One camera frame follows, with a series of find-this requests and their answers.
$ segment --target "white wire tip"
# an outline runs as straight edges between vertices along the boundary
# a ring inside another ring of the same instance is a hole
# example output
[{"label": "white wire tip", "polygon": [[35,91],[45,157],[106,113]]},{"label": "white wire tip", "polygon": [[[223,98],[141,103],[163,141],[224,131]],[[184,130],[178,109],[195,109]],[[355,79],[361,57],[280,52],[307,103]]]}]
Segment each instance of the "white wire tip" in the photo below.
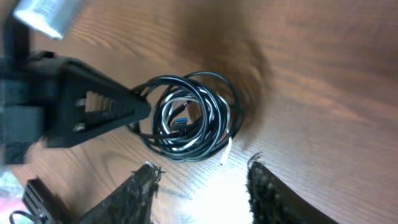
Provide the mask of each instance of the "white wire tip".
[{"label": "white wire tip", "polygon": [[220,165],[221,166],[226,164],[226,161],[228,160],[228,156],[229,156],[231,150],[232,150],[232,138],[229,137],[228,138],[228,145],[225,147],[225,151],[224,151],[224,153],[223,153],[223,155],[221,156],[221,159],[220,159]]}]

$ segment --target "coiled cable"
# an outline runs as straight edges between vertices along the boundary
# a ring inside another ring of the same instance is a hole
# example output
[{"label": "coiled cable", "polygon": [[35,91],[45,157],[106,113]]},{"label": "coiled cable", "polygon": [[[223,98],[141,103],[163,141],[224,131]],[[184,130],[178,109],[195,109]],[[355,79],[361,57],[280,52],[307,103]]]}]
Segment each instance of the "coiled cable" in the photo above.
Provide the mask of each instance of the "coiled cable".
[{"label": "coiled cable", "polygon": [[[205,75],[217,77],[228,84],[234,98],[234,104],[231,105],[233,114],[223,97],[193,79]],[[232,138],[244,120],[238,93],[231,82],[216,72],[194,72],[184,77],[163,75],[133,88],[131,92],[147,98],[163,85],[168,87],[154,106],[152,134],[142,133],[139,123],[128,125],[129,130],[137,134],[150,150],[173,161],[202,161],[228,146],[221,161],[225,163]],[[191,124],[173,129],[174,119],[190,103],[199,104],[201,116]]]}]

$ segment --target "silver cylinder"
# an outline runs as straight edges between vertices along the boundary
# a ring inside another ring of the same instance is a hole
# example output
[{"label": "silver cylinder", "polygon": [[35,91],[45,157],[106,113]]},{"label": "silver cylinder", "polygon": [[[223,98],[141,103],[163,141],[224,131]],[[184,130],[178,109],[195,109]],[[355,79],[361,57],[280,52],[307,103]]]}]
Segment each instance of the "silver cylinder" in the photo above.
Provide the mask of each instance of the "silver cylinder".
[{"label": "silver cylinder", "polygon": [[62,39],[84,0],[21,0],[13,14],[33,29]]}]

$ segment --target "black strap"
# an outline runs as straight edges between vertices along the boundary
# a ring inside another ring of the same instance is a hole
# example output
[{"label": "black strap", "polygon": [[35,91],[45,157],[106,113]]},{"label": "black strap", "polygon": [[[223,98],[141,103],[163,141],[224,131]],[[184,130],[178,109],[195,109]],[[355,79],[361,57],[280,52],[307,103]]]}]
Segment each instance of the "black strap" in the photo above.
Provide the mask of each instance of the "black strap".
[{"label": "black strap", "polygon": [[33,216],[33,215],[31,215],[31,214],[29,214],[27,212],[24,212],[24,211],[15,211],[15,212],[12,212],[11,215],[10,215],[10,218],[9,218],[10,219],[10,224],[15,224],[15,221],[14,221],[14,215],[15,214],[22,215],[22,216],[28,218],[33,223],[39,223],[39,219],[37,217],[35,217],[35,216]]}]

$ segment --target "wood grain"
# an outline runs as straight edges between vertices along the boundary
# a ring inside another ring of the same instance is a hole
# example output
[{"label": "wood grain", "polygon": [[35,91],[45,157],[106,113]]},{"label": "wood grain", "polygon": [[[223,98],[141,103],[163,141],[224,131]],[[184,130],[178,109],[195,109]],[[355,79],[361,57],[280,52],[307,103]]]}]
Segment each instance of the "wood grain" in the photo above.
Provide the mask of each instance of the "wood grain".
[{"label": "wood grain", "polygon": [[35,47],[128,87],[218,70],[244,95],[245,127],[224,167],[220,154],[170,162],[119,128],[72,149],[34,146],[30,164],[12,169],[22,183],[42,178],[79,216],[151,161],[167,171],[155,223],[249,223],[246,161],[262,151],[336,221],[397,223],[397,10],[393,0],[88,1],[65,40],[36,34]]}]

